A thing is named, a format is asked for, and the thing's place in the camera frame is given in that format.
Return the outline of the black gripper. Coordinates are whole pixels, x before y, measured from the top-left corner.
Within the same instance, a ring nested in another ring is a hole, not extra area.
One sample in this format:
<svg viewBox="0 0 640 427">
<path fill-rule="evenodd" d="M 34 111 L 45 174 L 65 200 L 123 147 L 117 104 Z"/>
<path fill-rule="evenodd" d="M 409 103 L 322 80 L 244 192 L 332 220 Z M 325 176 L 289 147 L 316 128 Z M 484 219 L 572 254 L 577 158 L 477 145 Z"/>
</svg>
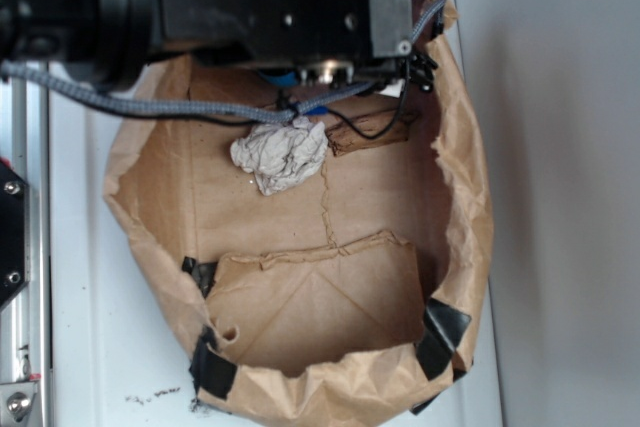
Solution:
<svg viewBox="0 0 640 427">
<path fill-rule="evenodd" d="M 301 84 L 384 86 L 440 32 L 428 0 L 160 0 L 163 46 L 209 66 L 284 70 Z"/>
</svg>

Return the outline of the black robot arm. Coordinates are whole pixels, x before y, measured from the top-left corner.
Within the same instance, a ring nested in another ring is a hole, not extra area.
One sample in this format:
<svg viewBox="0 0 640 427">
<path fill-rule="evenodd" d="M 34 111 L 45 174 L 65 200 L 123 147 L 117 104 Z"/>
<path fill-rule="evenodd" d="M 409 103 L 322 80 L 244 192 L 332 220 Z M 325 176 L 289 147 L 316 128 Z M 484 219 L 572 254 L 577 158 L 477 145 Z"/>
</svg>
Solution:
<svg viewBox="0 0 640 427">
<path fill-rule="evenodd" d="M 211 67 L 290 72 L 300 84 L 387 83 L 444 28 L 413 0 L 1 0 L 1 56 L 58 62 L 122 91 L 181 55 Z"/>
</svg>

